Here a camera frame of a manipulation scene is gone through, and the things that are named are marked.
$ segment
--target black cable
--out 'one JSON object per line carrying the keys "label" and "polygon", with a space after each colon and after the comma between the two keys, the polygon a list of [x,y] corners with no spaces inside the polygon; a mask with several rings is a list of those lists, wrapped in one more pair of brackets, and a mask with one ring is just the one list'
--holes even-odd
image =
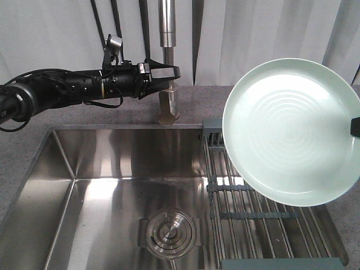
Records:
{"label": "black cable", "polygon": [[70,84],[67,81],[65,81],[65,80],[63,80],[63,79],[61,79],[59,77],[55,77],[55,76],[52,76],[52,75],[49,75],[49,74],[46,74],[46,73],[39,73],[39,74],[36,73],[36,74],[30,75],[29,77],[26,77],[26,79],[28,79],[28,78],[29,79],[30,78],[45,78],[45,79],[57,82],[59,84],[62,84],[67,90],[63,90],[61,88],[56,88],[57,91],[59,92],[59,94],[61,94],[61,95],[67,95],[67,94],[69,94],[71,92]]}
{"label": "black cable", "polygon": [[101,22],[100,22],[100,18],[99,18],[99,13],[97,12],[96,3],[95,3],[95,0],[90,0],[90,2],[91,2],[92,12],[94,13],[96,27],[97,27],[97,31],[98,31],[99,36],[100,36],[102,48],[105,49],[105,46],[106,46],[105,45],[105,38],[104,38],[104,33],[102,32]]}
{"label": "black cable", "polygon": [[117,55],[115,55],[115,61],[116,61],[116,63],[115,63],[114,68],[112,69],[112,71],[110,71],[110,72],[109,72],[108,74],[106,74],[106,75],[101,76],[101,79],[106,79],[106,78],[110,77],[111,75],[113,75],[113,73],[115,72],[116,68],[117,68],[118,65],[119,65],[119,58],[118,58]]}
{"label": "black cable", "polygon": [[85,105],[93,105],[93,106],[102,107],[102,108],[108,108],[108,109],[118,108],[123,104],[124,97],[123,97],[123,94],[122,94],[122,92],[120,91],[119,88],[117,88],[117,91],[118,91],[119,97],[120,97],[120,104],[118,104],[118,105],[105,104],[105,103],[100,103],[100,102],[90,101],[90,100],[89,101],[84,101],[84,104]]}
{"label": "black cable", "polygon": [[[110,3],[111,3],[111,9],[112,9],[112,16],[114,17],[114,21],[115,21],[116,34],[119,38],[123,38],[122,29],[120,26],[118,3],[116,0],[110,0]],[[123,47],[124,47],[124,43],[120,47],[121,59],[124,59],[124,48]]]}
{"label": "black cable", "polygon": [[4,104],[6,103],[6,101],[8,101],[11,98],[17,98],[16,94],[19,94],[21,96],[21,98],[25,102],[25,106],[28,108],[28,110],[25,113],[26,117],[25,117],[24,123],[21,126],[14,128],[14,129],[7,129],[7,128],[0,127],[0,131],[16,132],[16,131],[23,129],[29,123],[30,118],[32,117],[33,103],[31,101],[30,97],[25,93],[25,91],[23,94],[21,94],[20,91],[23,91],[23,90],[20,88],[17,88],[17,87],[10,87],[10,86],[7,86],[6,89],[0,90],[0,95],[7,95],[7,97],[3,100],[3,102],[0,105],[0,111],[2,111],[2,108],[3,108]]}
{"label": "black cable", "polygon": [[80,76],[83,76],[83,77],[86,77],[86,78],[93,78],[93,76],[86,75],[86,74],[83,74],[83,73],[78,72],[78,71],[71,71],[71,70],[66,70],[66,69],[37,69],[37,70],[32,70],[32,71],[29,71],[29,72],[25,72],[25,73],[23,73],[21,75],[18,75],[16,77],[12,78],[7,83],[5,83],[4,86],[7,86],[8,84],[10,84],[10,83],[12,83],[12,82],[16,81],[17,79],[19,79],[21,77],[24,77],[24,76],[28,76],[28,75],[31,75],[31,74],[44,73],[44,72],[53,72],[53,71],[72,73],[72,74],[80,75]]}

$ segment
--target robotic arm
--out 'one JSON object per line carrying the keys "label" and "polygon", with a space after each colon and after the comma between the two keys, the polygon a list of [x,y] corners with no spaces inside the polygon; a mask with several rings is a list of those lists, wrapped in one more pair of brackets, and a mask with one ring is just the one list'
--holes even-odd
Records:
{"label": "robotic arm", "polygon": [[[123,60],[122,39],[109,35],[106,41],[102,69],[69,71],[41,69],[21,74],[0,85],[0,124],[13,119],[25,127],[30,118],[47,109],[84,103],[116,108],[124,97],[142,99],[169,87],[169,81],[180,78],[177,66],[164,65],[151,59],[133,65]],[[94,100],[120,98],[119,105],[108,105]]]}

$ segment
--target stainless steel faucet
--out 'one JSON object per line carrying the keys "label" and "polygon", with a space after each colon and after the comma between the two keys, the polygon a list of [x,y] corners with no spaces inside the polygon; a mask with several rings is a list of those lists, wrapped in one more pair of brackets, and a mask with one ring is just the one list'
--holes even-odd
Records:
{"label": "stainless steel faucet", "polygon": [[[160,46],[163,48],[164,63],[174,65],[174,47],[176,46],[175,31],[175,0],[159,0]],[[172,125],[179,119],[178,92],[173,81],[169,88],[159,92],[160,114],[159,123]]]}

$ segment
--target white curtain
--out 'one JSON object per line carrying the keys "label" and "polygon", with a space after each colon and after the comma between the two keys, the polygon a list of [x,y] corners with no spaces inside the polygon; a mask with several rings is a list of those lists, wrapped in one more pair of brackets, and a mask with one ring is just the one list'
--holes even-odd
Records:
{"label": "white curtain", "polygon": [[[192,1],[175,0],[179,85],[193,84]],[[97,0],[104,35],[115,34],[109,0]],[[162,61],[158,0],[148,0],[151,56]],[[118,0],[124,56],[145,58],[137,0]],[[234,85],[271,59],[323,63],[351,83],[360,63],[359,0],[204,0],[196,85]],[[1,0],[0,83],[41,68],[98,69],[102,48],[89,0]]]}
{"label": "white curtain", "polygon": [[205,0],[195,84],[234,85],[282,57],[325,64],[351,83],[360,63],[359,14],[359,0]]}

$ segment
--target rack bar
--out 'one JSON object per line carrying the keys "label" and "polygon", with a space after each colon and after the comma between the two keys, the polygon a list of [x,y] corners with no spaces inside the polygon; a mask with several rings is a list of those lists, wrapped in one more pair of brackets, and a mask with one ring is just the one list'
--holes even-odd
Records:
{"label": "rack bar", "polygon": [[[221,119],[209,119],[203,125],[210,219],[218,267],[225,259],[260,259],[265,250],[266,256],[273,259],[301,254],[310,258],[343,257],[344,265],[347,263],[346,256],[342,256],[346,251],[333,247],[331,229],[322,230],[316,206],[298,208],[278,204],[246,182],[238,182],[236,177],[241,176],[225,149]],[[274,235],[282,238],[283,243],[276,243]]]}

